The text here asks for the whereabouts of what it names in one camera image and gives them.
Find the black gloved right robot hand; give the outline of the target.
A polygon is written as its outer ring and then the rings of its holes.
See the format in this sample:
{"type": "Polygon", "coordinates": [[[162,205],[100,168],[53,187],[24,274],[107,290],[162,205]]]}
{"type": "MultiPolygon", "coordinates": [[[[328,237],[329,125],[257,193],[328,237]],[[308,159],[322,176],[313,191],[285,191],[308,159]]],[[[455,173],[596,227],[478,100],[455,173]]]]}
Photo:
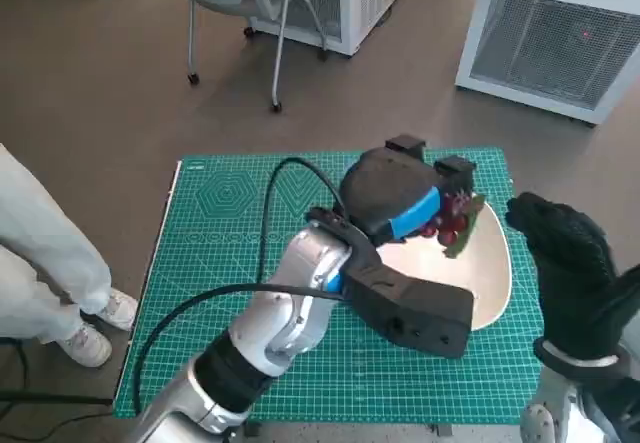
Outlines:
{"type": "Polygon", "coordinates": [[[506,222],[535,262],[544,340],[577,360],[613,356],[639,310],[639,267],[618,272],[589,216],[537,194],[510,199],[506,222]]]}

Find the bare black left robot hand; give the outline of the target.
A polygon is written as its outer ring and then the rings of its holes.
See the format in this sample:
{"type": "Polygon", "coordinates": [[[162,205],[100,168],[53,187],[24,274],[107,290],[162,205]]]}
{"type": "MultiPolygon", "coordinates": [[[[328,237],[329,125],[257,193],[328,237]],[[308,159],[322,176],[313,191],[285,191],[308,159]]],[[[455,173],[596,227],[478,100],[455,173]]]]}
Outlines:
{"type": "Polygon", "coordinates": [[[476,164],[458,155],[429,164],[424,149],[424,141],[401,134],[362,153],[343,177],[349,220],[374,246],[414,236],[450,246],[469,228],[476,164]]]}

